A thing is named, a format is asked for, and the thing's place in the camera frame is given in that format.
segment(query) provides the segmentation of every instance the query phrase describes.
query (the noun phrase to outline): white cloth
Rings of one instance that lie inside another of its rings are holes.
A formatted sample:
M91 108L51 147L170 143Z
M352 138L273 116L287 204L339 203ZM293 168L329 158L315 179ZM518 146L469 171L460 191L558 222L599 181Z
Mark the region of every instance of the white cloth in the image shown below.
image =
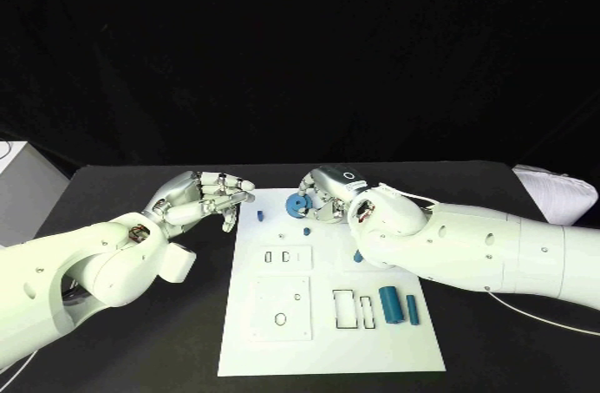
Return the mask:
M517 165L512 169L550 224L571 226L597 201L596 188L583 180L547 169Z

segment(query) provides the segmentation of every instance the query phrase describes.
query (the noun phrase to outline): blue gear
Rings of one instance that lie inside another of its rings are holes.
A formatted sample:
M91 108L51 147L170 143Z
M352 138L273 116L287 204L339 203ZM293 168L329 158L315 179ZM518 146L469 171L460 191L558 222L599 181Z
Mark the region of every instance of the blue gear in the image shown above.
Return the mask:
M297 193L293 193L286 201L286 210L287 213L294 217L302 219L305 215L302 215L297 210L300 208L310 209L313 207L313 201L309 195L300 196Z

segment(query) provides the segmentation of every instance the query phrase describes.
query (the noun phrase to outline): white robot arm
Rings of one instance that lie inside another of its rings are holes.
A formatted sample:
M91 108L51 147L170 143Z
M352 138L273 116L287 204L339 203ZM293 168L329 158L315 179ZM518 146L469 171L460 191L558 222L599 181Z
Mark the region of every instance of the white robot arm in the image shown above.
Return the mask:
M214 213L222 213L228 232L253 189L235 176L186 172L142 213L0 250L0 369L97 312L133 302L156 276L183 282L196 255L169 239ZM65 276L78 285L62 292Z
M385 184L368 187L346 167L319 167L309 176L299 193L309 187L322 198L328 193L326 212L341 207L335 214L346 214L361 255L378 267L397 265L470 291L542 295L600 309L597 230L442 204ZM320 211L305 215L319 219Z

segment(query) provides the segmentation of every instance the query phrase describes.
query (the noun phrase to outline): black table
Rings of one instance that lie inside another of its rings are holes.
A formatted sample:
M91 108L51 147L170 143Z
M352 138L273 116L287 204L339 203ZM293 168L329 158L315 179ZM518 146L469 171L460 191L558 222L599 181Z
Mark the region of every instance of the black table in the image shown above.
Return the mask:
M39 236L139 211L155 190L183 170L232 173L255 181L258 187L296 187L315 166L85 167L75 174ZM371 183L384 181L443 202L544 220L517 176L502 164L470 161L354 166ZM221 231L221 218L214 217L178 242L199 255L185 283L173 285L159 278L131 305L92 317L41 350L9 392L600 389L594 359L600 338L524 317L485 293L426 280L421 285L447 372L217 377L235 233ZM597 324L599 312L584 307L538 297L505 295L504 299L564 323Z

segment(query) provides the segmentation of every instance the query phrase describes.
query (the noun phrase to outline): black curtain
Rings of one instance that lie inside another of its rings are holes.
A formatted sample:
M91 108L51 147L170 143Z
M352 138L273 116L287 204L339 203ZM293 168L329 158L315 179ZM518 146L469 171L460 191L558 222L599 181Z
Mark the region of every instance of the black curtain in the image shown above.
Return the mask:
M0 132L62 166L498 160L600 177L597 0L2 0Z

